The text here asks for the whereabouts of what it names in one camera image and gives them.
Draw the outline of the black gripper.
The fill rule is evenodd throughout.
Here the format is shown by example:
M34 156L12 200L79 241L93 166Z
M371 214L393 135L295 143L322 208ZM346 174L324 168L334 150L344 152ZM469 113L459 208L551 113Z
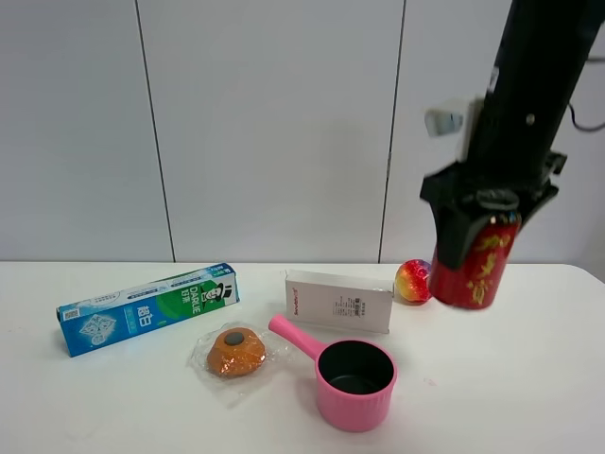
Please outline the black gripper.
M487 210L517 211L521 220L518 233L529 220L554 199L559 188L551 182L559 176L567 156L550 150L536 178L490 175L466 162L454 162L423 178L420 198L432 207L436 225L436 255L449 270L463 265L478 234L489 223Z

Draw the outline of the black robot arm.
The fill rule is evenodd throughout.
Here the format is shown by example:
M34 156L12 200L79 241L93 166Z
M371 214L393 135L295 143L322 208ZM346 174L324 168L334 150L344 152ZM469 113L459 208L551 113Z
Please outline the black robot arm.
M492 218L527 223L559 189L551 146L604 22L601 1L514 1L465 157L424 177L433 263L456 271Z

